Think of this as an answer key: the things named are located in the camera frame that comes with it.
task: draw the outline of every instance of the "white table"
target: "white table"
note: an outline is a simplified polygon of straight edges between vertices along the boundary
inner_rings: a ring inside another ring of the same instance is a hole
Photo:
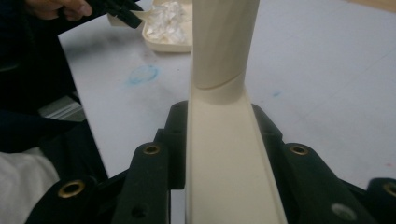
[[[190,54],[153,52],[141,29],[106,17],[60,39],[105,167],[118,174],[188,99]],[[246,85],[284,141],[312,147],[338,177],[364,189],[396,178],[396,14],[344,0],[262,0]]]

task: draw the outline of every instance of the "cream plastic part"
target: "cream plastic part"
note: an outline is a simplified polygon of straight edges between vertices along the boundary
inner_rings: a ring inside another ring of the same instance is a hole
[[[192,48],[192,1],[191,0],[177,0],[181,4],[185,15],[183,22],[179,24],[181,30],[185,34],[186,40],[183,43],[163,43],[156,39],[150,38],[148,35],[150,15],[153,10],[149,11],[132,11],[139,19],[144,21],[142,36],[145,39],[146,45],[155,51],[160,52],[191,52]],[[167,3],[169,0],[153,0],[153,6],[160,6]],[[113,26],[127,26],[119,19],[107,14],[107,18]]]
[[[244,86],[259,0],[193,5],[186,223],[287,223]]]

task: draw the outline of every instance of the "blue stain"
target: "blue stain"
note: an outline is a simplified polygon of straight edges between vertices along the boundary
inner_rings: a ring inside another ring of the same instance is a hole
[[[274,91],[273,93],[273,97],[277,97],[280,95],[280,93],[282,93],[282,91]]]
[[[129,75],[128,84],[131,86],[150,82],[159,74],[159,69],[153,65],[142,65]]]

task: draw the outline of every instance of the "white plastic container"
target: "white plastic container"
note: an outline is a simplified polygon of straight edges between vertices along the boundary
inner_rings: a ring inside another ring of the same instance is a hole
[[[168,4],[175,0],[153,0],[152,2],[152,9],[149,11],[133,11],[133,13],[139,17],[143,23],[144,27],[142,30],[142,36],[145,39],[146,45],[155,51],[160,52],[191,52],[192,48],[192,1],[191,0],[177,0],[179,2],[183,15],[182,20],[178,21],[178,27],[181,29],[182,33],[184,34],[184,41],[183,42],[172,42],[167,41],[166,38],[159,40],[158,38],[153,38],[150,35],[150,32],[153,31],[153,26],[151,24],[158,24],[163,22],[167,23],[167,21],[155,21],[159,20],[160,18],[157,17],[155,8],[163,6],[164,4]],[[118,20],[117,18],[107,14],[108,20],[110,24],[113,26],[127,26],[122,21]]]

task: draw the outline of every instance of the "person's hand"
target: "person's hand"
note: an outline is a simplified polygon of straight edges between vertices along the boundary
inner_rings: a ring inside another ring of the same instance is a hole
[[[58,10],[62,10],[69,21],[78,21],[92,14],[91,6],[85,0],[25,0],[25,5],[30,14],[42,20],[58,18]]]

